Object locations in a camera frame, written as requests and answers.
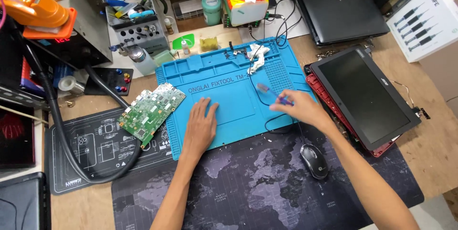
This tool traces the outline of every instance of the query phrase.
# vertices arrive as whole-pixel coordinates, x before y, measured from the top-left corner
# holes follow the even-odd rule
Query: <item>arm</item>
[[[201,98],[191,109],[175,174],[150,230],[179,230],[183,225],[192,172],[216,134],[215,110],[218,103],[210,107],[205,117],[209,102],[210,98]]]
[[[347,142],[319,104],[305,92],[284,90],[279,96],[288,97],[294,106],[277,102],[270,106],[271,110],[282,111],[313,125],[331,140],[359,201],[379,229],[420,229],[398,194]],[[374,193],[382,198],[375,198]]]

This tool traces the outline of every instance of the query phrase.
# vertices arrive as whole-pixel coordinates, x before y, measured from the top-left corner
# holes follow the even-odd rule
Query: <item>white box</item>
[[[458,40],[458,6],[453,0],[411,0],[387,22],[408,62]]]

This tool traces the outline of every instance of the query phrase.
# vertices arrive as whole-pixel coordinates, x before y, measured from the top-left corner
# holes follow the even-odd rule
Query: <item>computer mouse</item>
[[[313,177],[323,179],[328,175],[328,163],[317,147],[305,144],[301,148],[301,155]]]

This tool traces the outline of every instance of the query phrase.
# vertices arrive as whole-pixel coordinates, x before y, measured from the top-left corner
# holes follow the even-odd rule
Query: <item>red led numbers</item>
[[[69,41],[70,39],[55,39],[57,41],[57,43],[62,43],[62,42],[66,42],[66,41]]]

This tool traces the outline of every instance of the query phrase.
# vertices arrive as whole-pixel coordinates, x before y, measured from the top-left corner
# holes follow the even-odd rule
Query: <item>purple screwdriver handle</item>
[[[262,83],[258,83],[256,85],[256,87],[262,91],[262,92],[268,92],[270,91],[273,95],[275,95],[275,97],[277,97],[279,100],[280,100],[280,103],[282,104],[285,104],[285,105],[290,105],[290,106],[294,106],[293,103],[289,102],[286,98],[280,98],[277,93],[275,93],[274,91],[272,91],[269,87],[267,87],[265,84],[262,84]]]

